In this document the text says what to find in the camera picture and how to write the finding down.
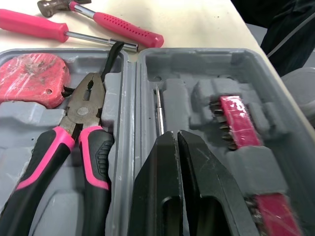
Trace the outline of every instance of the black plastic part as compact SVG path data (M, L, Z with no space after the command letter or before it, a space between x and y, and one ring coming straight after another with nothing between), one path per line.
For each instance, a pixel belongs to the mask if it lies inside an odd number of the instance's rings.
M21 178L26 180L35 171L56 137L54 130L42 133L36 142L29 166ZM40 177L31 185L16 190L9 198L0 218L1 236L28 236L37 206L49 183L69 156L70 149L60 144Z
M190 236L259 236L236 180L198 135L178 145Z
M105 130L92 131L88 136L90 159L93 175L109 184L108 176L108 154L114 143L114 137ZM85 206L83 236L104 236L105 222L111 202L111 189L106 190L91 185L85 177Z
M157 138L134 182L128 236L182 236L183 194L172 132Z

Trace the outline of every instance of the screwdriver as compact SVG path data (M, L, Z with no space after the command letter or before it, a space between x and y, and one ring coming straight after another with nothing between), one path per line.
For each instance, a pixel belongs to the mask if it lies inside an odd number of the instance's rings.
M38 16L31 16L5 9L0 9L0 28L3 30L32 35L39 38L55 39L61 43L66 42L69 37L102 43L108 46L112 46L118 41L115 39L104 39L70 32L66 23L55 23ZM137 52L138 44L125 43L123 49L131 52Z

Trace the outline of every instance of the pink rubber grip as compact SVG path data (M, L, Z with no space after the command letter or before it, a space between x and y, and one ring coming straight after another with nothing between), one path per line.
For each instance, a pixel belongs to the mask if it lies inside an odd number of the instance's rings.
M61 43L66 42L69 38L64 34L68 31L65 23L54 23L45 18L5 9L0 9L0 28L39 38L56 39Z
M145 31L115 16L96 12L93 19L104 28L139 42L147 48L160 48L164 43L162 35Z

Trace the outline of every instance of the screwdriver shaft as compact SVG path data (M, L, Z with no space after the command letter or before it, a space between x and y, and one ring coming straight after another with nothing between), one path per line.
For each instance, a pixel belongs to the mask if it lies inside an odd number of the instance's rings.
M158 126L159 135L162 135L164 134L164 122L163 122L161 97L159 94L158 86L156 86L156 93L157 93L157 126Z
M70 32L70 31L66 31L65 35L72 37L72 38L79 38L79 39L83 39L83 40L90 41L90 42L106 44L108 46L113 46L118 41L115 39L99 38L99 37L94 37L94 36L90 36L90 35L86 35L86 34ZM125 43L123 49L126 51L136 53L138 51L138 44Z

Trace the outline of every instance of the hammer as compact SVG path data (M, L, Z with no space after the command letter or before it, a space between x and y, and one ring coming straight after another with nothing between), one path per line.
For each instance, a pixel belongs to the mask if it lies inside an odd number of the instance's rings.
M89 10L75 1L69 0L41 0L37 3L38 8L44 17L53 16L58 10L68 10L81 13L93 19L102 27L139 42L147 48L160 48L164 43L162 35L143 30L127 21L121 20L101 12Z

